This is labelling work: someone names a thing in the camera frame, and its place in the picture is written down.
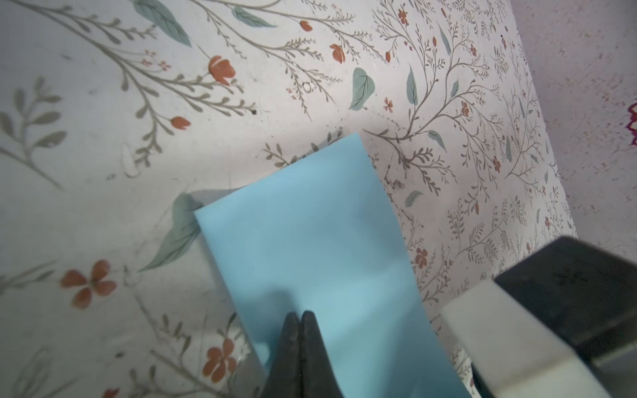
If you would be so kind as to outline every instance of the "floral patterned surface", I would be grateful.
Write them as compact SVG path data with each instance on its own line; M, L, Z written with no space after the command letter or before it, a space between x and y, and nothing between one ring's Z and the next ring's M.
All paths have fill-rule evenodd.
M193 211L347 134L474 394L441 307L575 233L503 0L0 7L2 396L258 396Z

